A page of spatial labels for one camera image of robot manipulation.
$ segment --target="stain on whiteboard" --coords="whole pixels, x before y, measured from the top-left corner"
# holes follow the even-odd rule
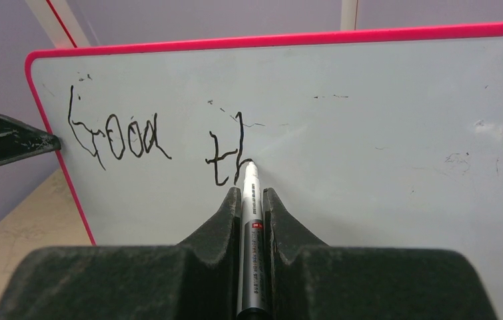
[[[51,92],[51,90],[49,90],[49,88],[45,86],[45,84],[44,84],[44,83],[42,83],[42,84],[41,84],[41,86],[42,86],[42,87],[44,87],[44,88],[45,88],[45,90],[47,90],[47,92],[49,92],[49,93],[50,93],[53,97],[55,96],[55,95],[53,94],[53,92]]]
[[[245,123],[244,123],[243,125],[244,125],[244,126],[246,126],[246,127],[248,127],[248,128],[251,128],[251,127],[253,127],[254,125],[258,125],[258,126],[260,126],[260,127],[264,127],[264,126],[265,126],[264,124],[262,124],[262,123],[257,123],[257,122],[256,122],[256,123],[253,123],[252,125],[246,125]]]
[[[87,79],[88,79],[88,80],[92,80],[92,77],[91,77],[91,74],[90,74],[90,73],[87,73]],[[82,78],[82,77],[80,77],[80,78],[79,78],[79,81],[80,81],[80,82],[83,82],[84,80],[85,80],[85,78]]]
[[[404,162],[406,163],[406,166],[404,166],[404,167],[407,169],[410,169],[410,170],[423,171],[426,173],[433,173],[433,174],[441,175],[441,176],[451,180],[452,182],[455,182],[455,184],[466,189],[466,186],[459,179],[456,179],[456,176],[454,175],[454,172],[453,172],[453,170],[455,168],[450,167],[449,164],[447,164],[445,162],[446,160],[447,159],[445,159],[443,161],[443,163],[441,163],[441,164],[438,163],[433,166],[415,166],[415,165],[410,164],[408,162],[408,160],[405,159]]]
[[[296,51],[295,50],[292,50],[292,49],[287,49],[287,50],[284,50],[284,56],[289,58],[289,57],[294,57],[295,55],[297,55]]]
[[[472,129],[476,135],[487,135],[493,139],[500,141],[503,136],[503,127],[496,123],[488,123],[485,120],[475,122]]]
[[[335,97],[335,98],[349,98],[348,95],[332,95],[332,97]],[[325,98],[326,98],[325,95],[314,96],[314,99],[325,99]]]
[[[445,163],[449,165],[449,169],[457,169],[461,171],[462,175],[465,175],[469,169],[471,169],[471,164],[469,164],[469,152],[465,154],[461,153],[451,153],[445,158]]]

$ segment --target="pink whiteboard frame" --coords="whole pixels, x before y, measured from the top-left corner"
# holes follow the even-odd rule
[[[335,31],[324,33],[300,33],[292,35],[267,35],[259,37],[239,37],[225,39],[205,39],[192,41],[175,41],[166,43],[144,43],[136,45],[116,45],[108,47],[86,47],[74,49],[53,49],[34,51],[25,60],[25,76],[33,98],[45,124],[47,132],[53,133],[51,125],[45,114],[37,89],[31,78],[31,65],[34,60],[42,58],[79,57],[87,55],[124,55],[131,53],[150,53],[163,51],[207,50],[207,49],[232,49],[249,47],[273,47],[283,45],[322,45],[331,43],[364,43],[385,41],[415,41],[432,39],[461,39],[480,37],[503,37],[503,22],[481,23],[473,25],[448,25],[439,27],[418,27],[408,29],[381,29],[363,31]],[[89,235],[91,243],[96,241],[89,227],[87,218],[73,186],[71,176],[65,166],[60,151],[56,151],[63,174],[69,184],[71,194],[77,204],[81,219]]]

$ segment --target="whiteboard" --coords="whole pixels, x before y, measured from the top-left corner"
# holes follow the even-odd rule
[[[97,244],[178,243],[251,158],[330,245],[461,252],[503,319],[503,24],[42,51],[27,74]]]

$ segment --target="black writing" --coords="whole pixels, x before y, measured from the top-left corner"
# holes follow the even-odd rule
[[[228,176],[224,180],[222,180],[222,182],[219,181],[219,178],[218,178],[218,162],[219,161],[226,159],[226,157],[228,157],[229,155],[237,154],[236,165],[235,165],[236,171],[234,174],[234,185],[236,185],[236,183],[239,179],[239,174],[240,174],[239,172],[241,170],[241,166],[246,162],[252,161],[251,159],[245,159],[245,160],[241,161],[241,156],[243,154],[243,138],[245,135],[244,131],[243,131],[244,125],[243,125],[243,117],[241,115],[241,112],[238,112],[236,114],[236,116],[233,117],[233,119],[236,121],[237,121],[237,119],[239,119],[239,121],[238,121],[239,122],[239,148],[235,149],[234,151],[228,151],[228,152],[224,153],[221,157],[219,157],[220,151],[219,151],[218,137],[214,133],[212,133],[212,131],[209,131],[210,136],[212,137],[212,139],[214,139],[215,156],[213,159],[205,159],[205,161],[206,161],[206,164],[211,164],[211,163],[214,164],[214,179],[215,179],[216,185],[219,187],[222,187],[223,185],[225,185],[229,179],[229,176]]]
[[[95,131],[94,129],[89,128],[82,121],[72,120],[71,114],[73,112],[73,90],[74,86],[71,86],[71,98],[69,100],[69,114],[67,116],[67,122],[69,123],[69,126],[73,131],[75,139],[77,140],[77,142],[79,142],[81,147],[84,150],[87,150],[91,156],[97,158],[102,169],[106,170],[105,166],[103,165],[102,159],[100,158],[100,152],[96,144],[95,137],[100,135],[104,138],[107,138],[112,155],[114,155],[114,158],[116,160],[121,160],[124,157],[124,153],[126,151],[126,142],[124,140],[124,133],[120,125],[120,119],[115,114],[109,115],[106,119],[105,133],[100,129]],[[84,130],[86,130],[90,134],[92,147],[86,146],[85,143],[79,139],[79,136],[76,132],[76,129],[78,127],[84,128]],[[172,159],[172,157],[169,156],[167,152],[165,152],[165,150],[159,145],[159,142],[157,141],[157,113],[153,113],[153,122],[147,120],[143,132],[141,131],[141,128],[139,127],[139,123],[137,121],[131,121],[128,124],[127,145],[129,151],[136,158],[141,158],[144,154],[149,153],[149,151],[155,146],[167,159]]]

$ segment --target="purple wall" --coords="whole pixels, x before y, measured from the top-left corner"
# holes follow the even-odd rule
[[[503,21],[503,0],[359,0],[357,29]]]
[[[26,2],[0,1],[0,113],[45,129],[24,74],[30,51],[53,48]],[[0,167],[0,220],[58,164],[55,154]]]
[[[334,31],[341,0],[67,0],[93,45]]]

